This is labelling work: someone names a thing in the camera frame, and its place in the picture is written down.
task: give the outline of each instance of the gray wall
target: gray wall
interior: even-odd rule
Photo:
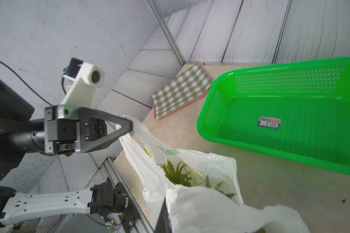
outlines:
[[[104,221],[98,214],[89,214],[94,220],[98,221],[101,224],[104,224]],[[67,220],[65,225],[57,228],[56,233],[74,233],[74,232],[83,232],[83,233],[108,233],[108,229],[104,226],[98,225],[92,221],[85,214],[75,214],[73,217]]]
[[[51,104],[64,97],[61,74],[70,58],[93,63],[106,74],[94,106],[109,93],[157,23],[144,0],[0,1],[0,60]],[[46,104],[0,65],[0,79],[35,107]],[[54,157],[27,154],[0,185],[29,191]]]

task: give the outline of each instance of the plastic bag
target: plastic bag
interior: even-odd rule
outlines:
[[[309,233],[299,213],[277,205],[258,210],[235,204],[213,189],[176,185],[166,194],[173,233]]]
[[[213,188],[233,202],[243,204],[234,158],[194,150],[172,149],[151,135],[137,119],[123,117],[133,122],[135,136],[145,145],[146,151],[129,133],[119,138],[127,160],[143,184],[144,200],[155,215],[161,210],[166,190],[174,189],[174,184],[179,180],[189,186]]]

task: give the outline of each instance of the plaid cloth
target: plaid cloth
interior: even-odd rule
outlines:
[[[211,87],[211,83],[199,64],[176,76],[153,95],[156,119],[202,95]]]

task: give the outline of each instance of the wire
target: wire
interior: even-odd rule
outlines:
[[[49,103],[48,101],[46,101],[43,97],[41,97],[36,91],[34,91],[34,89],[32,89],[12,68],[10,68],[7,64],[5,64],[4,62],[0,61],[0,64],[2,64],[3,66],[5,66],[6,68],[8,68],[11,72],[13,72],[32,92],[35,93],[35,95],[37,95],[39,98],[41,98],[44,102],[46,102],[49,105],[53,105],[51,103]]]
[[[121,226],[122,226],[122,222],[123,222],[123,219],[126,217],[126,213],[127,213],[127,211],[125,210],[125,213],[124,213],[124,214],[122,214],[121,223],[120,223],[119,225],[117,225],[117,226],[118,226],[118,228],[117,228],[117,229],[115,229],[115,230],[112,230],[111,232],[115,232],[115,231],[117,231],[117,230],[119,230],[119,229],[121,228]]]
[[[66,91],[65,91],[65,87],[63,86],[63,82],[65,81],[65,78],[63,77],[63,75],[62,75],[62,79],[61,79],[61,87],[62,87],[62,90],[63,90],[63,92],[65,93],[65,95],[66,95]]]
[[[101,226],[104,226],[104,227],[112,227],[112,226],[107,226],[105,224],[102,224],[102,223],[99,223],[98,221],[94,220],[91,216],[89,216],[88,214],[86,214],[90,219],[92,219],[95,223],[101,225]]]

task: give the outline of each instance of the beige countertop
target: beige countertop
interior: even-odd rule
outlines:
[[[180,72],[190,66],[186,64]],[[203,68],[215,80],[225,72],[247,66],[207,65]],[[206,141],[197,132],[197,119],[206,97],[161,120],[154,119],[152,109],[143,123],[156,138],[172,148],[235,158],[237,178],[246,205],[255,208],[286,205],[300,213],[311,232],[350,232],[349,175]],[[146,205],[143,186],[124,152],[114,165],[154,228],[158,217]]]

